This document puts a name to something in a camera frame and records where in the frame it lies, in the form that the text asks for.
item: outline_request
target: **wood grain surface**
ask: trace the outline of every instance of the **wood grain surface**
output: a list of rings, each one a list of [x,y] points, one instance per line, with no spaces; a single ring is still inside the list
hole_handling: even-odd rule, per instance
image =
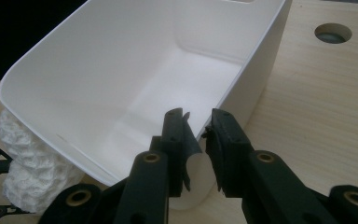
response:
[[[329,22],[349,27],[351,39],[317,39],[314,30]],[[335,185],[358,186],[358,4],[294,0],[268,85],[244,130],[256,149],[280,155],[312,189],[328,194]],[[0,204],[8,204],[3,179]],[[36,221],[11,216],[0,223]],[[169,221],[246,223],[241,200],[216,188],[193,209],[170,210]]]

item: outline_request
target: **white plastic container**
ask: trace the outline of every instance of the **white plastic container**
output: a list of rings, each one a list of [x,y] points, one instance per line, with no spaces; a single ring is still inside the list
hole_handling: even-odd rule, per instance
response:
[[[0,100],[105,185],[129,174],[165,112],[190,111],[200,137],[212,108],[245,124],[269,77],[290,0],[91,0],[18,60]],[[205,153],[189,164],[187,208],[214,183]]]

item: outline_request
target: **knitted texture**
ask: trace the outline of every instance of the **knitted texture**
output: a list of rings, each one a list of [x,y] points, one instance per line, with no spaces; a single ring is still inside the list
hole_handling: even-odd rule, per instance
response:
[[[3,194],[24,211],[43,213],[61,191],[83,177],[6,109],[0,115],[0,139],[13,158]]]

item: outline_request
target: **wooden table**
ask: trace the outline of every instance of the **wooden table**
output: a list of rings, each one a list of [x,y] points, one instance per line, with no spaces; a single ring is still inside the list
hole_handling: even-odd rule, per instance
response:
[[[314,35],[335,22],[350,41],[327,44]],[[244,127],[256,149],[280,155],[310,188],[328,194],[335,185],[358,186],[358,5],[294,0],[275,66]],[[1,195],[0,204],[7,204]],[[0,223],[36,223],[4,217]],[[170,223],[245,223],[241,200],[214,189],[199,206],[170,211]]]

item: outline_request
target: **white crocheted fabric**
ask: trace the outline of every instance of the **white crocheted fabric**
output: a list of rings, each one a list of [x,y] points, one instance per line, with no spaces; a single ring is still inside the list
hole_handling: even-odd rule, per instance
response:
[[[0,115],[0,139],[13,158],[3,194],[24,211],[43,213],[61,191],[83,177],[7,110]]]

